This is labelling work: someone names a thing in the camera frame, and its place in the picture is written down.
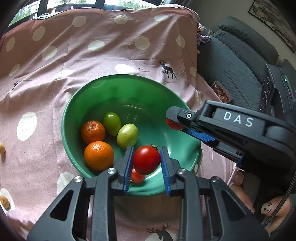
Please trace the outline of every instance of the green bowl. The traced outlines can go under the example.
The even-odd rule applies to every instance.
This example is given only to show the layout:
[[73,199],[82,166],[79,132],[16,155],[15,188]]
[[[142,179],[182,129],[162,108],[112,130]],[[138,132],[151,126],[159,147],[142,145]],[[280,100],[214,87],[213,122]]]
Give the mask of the green bowl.
[[[164,85],[138,75],[116,74],[93,80],[72,96],[62,118],[62,140],[66,153],[75,168],[85,178],[99,172],[84,162],[86,145],[80,137],[81,126],[89,120],[102,122],[106,112],[119,115],[121,124],[133,123],[138,127],[139,138],[135,150],[143,145],[166,146],[171,158],[182,168],[192,170],[200,160],[199,140],[168,127],[165,112],[171,106],[189,109],[174,92]],[[115,160],[125,150],[117,145],[117,138],[106,134],[104,140],[112,146]],[[161,166],[146,176],[141,184],[130,186],[129,196],[151,196],[165,191]]]

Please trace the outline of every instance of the gray chair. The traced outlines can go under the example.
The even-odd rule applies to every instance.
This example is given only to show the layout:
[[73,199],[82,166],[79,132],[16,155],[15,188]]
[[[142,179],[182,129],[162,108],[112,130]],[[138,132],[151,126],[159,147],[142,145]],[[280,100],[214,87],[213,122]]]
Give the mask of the gray chair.
[[201,44],[198,72],[209,85],[219,81],[230,104],[259,111],[265,63],[275,65],[276,49],[242,21],[227,17],[212,40]]

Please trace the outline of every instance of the white polka dot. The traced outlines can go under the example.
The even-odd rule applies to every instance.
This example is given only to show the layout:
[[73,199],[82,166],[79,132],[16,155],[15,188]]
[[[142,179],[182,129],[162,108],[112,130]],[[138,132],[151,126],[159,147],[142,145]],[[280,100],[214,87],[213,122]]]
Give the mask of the white polka dot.
[[75,28],[82,27],[86,23],[86,17],[85,16],[77,16],[73,18],[72,24]]
[[15,45],[15,38],[12,37],[10,40],[8,40],[7,44],[6,44],[6,51],[9,52],[13,49]]
[[50,58],[52,58],[53,56],[55,56],[57,53],[57,48],[55,46],[48,46],[46,47],[43,52],[42,52],[42,60],[48,60]]
[[72,181],[74,177],[75,175],[69,172],[63,172],[60,174],[59,179],[57,180],[57,195],[63,191],[63,189]]
[[149,48],[150,41],[148,38],[146,38],[144,36],[140,36],[139,38],[136,39],[135,46],[139,50],[145,50],[145,49]]
[[61,80],[62,78],[65,78],[69,75],[71,75],[74,71],[70,69],[63,69],[61,72],[58,72],[57,74],[54,75],[54,80]]
[[117,24],[125,24],[128,21],[128,17],[124,14],[118,15],[114,18],[114,22]]
[[37,28],[34,33],[33,33],[33,37],[32,39],[37,42],[39,41],[40,39],[42,39],[42,37],[44,36],[45,34],[45,27],[43,26],[40,26],[39,28]]
[[201,97],[201,93],[197,90],[194,90],[195,91],[195,99],[197,100],[198,103],[202,103],[202,97]]
[[194,172],[197,173],[197,171],[198,171],[198,165],[195,164],[195,166],[194,166]]
[[17,137],[21,141],[29,139],[37,126],[37,115],[34,112],[25,113],[17,125]]
[[100,51],[102,48],[104,48],[104,46],[105,43],[103,41],[96,40],[88,45],[88,49],[91,51]]
[[127,64],[118,64],[115,66],[115,71],[119,74],[135,74],[135,69]]
[[185,47],[185,40],[182,35],[179,35],[176,39],[177,45],[179,45],[181,48]]
[[191,74],[191,75],[196,76],[196,71],[197,71],[196,68],[194,68],[194,67],[191,67],[191,68],[190,68],[190,74]]
[[9,212],[9,211],[14,210],[14,209],[15,209],[15,203],[14,203],[14,201],[13,201],[13,199],[12,199],[10,193],[9,193],[5,188],[1,188],[1,190],[0,190],[0,196],[1,196],[1,195],[4,195],[4,196],[7,198],[7,200],[9,201],[9,208],[8,208],[8,210],[5,209],[5,208],[2,206],[2,203],[0,202],[0,206],[2,207],[4,213],[7,213],[7,212]]
[[[172,237],[172,239],[171,239],[172,241],[176,241],[177,240],[177,236],[174,233],[172,233],[171,231],[167,231],[167,232]],[[145,241],[157,241],[157,240],[160,240],[157,233],[151,234],[148,238],[145,239]]]
[[165,14],[159,14],[154,17],[154,20],[157,22],[162,22],[168,19],[168,16]]
[[16,64],[10,71],[9,76],[14,75],[20,69],[20,64]]

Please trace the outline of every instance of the peanut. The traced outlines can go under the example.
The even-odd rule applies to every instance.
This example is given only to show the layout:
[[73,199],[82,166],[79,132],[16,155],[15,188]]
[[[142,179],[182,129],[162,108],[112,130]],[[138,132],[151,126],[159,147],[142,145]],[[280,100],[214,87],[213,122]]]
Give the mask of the peanut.
[[5,209],[9,208],[9,201],[8,201],[7,197],[5,197],[4,195],[0,196],[0,202]]
[[0,142],[0,155],[3,155],[5,152],[5,147],[2,142]]

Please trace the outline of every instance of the metal screw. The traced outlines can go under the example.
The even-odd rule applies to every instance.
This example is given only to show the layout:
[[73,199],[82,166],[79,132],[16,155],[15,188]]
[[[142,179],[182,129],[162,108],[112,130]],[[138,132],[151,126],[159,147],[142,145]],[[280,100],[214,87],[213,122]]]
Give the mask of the metal screw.
[[114,174],[114,173],[117,172],[117,170],[116,170],[115,168],[111,167],[111,168],[109,168],[109,169],[107,170],[107,172],[108,172],[109,174]]
[[181,168],[181,169],[178,170],[178,173],[179,173],[180,175],[183,175],[183,174],[185,174],[186,172],[187,172],[187,170],[184,169],[184,168]]
[[212,181],[217,183],[217,182],[219,182],[219,178],[218,177],[212,177]]
[[82,176],[76,176],[74,177],[74,182],[79,183],[82,181]]

